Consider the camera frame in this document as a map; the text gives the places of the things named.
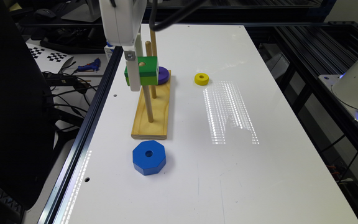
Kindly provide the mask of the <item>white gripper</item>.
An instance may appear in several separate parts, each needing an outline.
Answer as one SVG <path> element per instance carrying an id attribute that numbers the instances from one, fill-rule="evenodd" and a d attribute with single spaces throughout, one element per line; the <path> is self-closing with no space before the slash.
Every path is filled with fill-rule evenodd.
<path id="1" fill-rule="evenodd" d="M 99 0 L 107 42 L 123 46 L 131 91 L 141 88 L 137 58 L 143 57 L 144 52 L 142 36 L 138 32 L 146 5 L 147 0 Z"/>

